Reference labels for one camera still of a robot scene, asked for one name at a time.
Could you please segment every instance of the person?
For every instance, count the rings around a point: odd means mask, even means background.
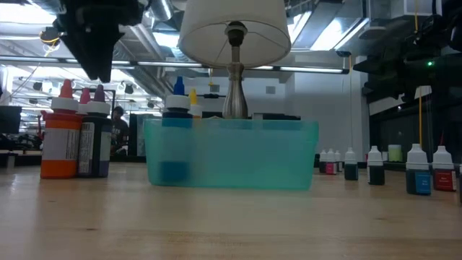
[[[117,106],[113,110],[113,133],[111,154],[118,154],[123,149],[123,145],[127,145],[128,140],[128,124],[122,119],[123,108]]]

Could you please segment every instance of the teal plastic bin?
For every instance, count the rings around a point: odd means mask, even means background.
[[[149,119],[144,135],[153,185],[306,190],[318,123]]]

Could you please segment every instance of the wooden table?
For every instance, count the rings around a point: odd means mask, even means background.
[[[0,259],[462,259],[454,193],[406,193],[316,174],[310,191],[151,186],[144,164],[109,179],[0,174]]]

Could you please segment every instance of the yellow bottle cap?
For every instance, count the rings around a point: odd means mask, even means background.
[[[191,100],[191,105],[197,105],[197,94],[195,88],[191,89],[189,92],[189,99]]]

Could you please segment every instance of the white label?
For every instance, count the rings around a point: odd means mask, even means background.
[[[101,146],[100,146],[100,160],[109,161],[110,159],[110,141],[111,141],[110,132],[101,133]]]
[[[457,179],[456,179],[456,171],[455,170],[453,170],[453,190],[454,191],[457,190]]]
[[[95,136],[95,124],[83,123],[80,131],[79,148],[79,173],[90,171],[90,160],[93,158],[93,137]]]
[[[79,149],[79,130],[45,130],[42,160],[77,160]]]

